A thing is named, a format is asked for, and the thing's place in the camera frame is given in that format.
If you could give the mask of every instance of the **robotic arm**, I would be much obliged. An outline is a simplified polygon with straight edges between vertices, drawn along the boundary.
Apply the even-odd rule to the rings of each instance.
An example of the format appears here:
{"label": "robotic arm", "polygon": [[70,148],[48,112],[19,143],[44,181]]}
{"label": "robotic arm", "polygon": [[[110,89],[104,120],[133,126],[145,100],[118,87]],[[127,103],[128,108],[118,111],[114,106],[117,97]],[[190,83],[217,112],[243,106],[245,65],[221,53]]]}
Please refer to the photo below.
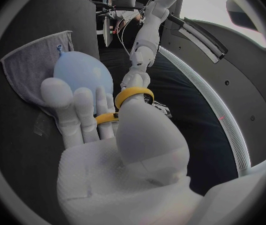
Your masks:
{"label": "robotic arm", "polygon": [[132,66],[124,76],[121,88],[125,89],[128,81],[134,74],[142,74],[151,67],[155,61],[159,46],[159,27],[169,15],[169,7],[177,0],[155,0],[145,10],[145,23],[136,36],[131,50],[130,60]]}

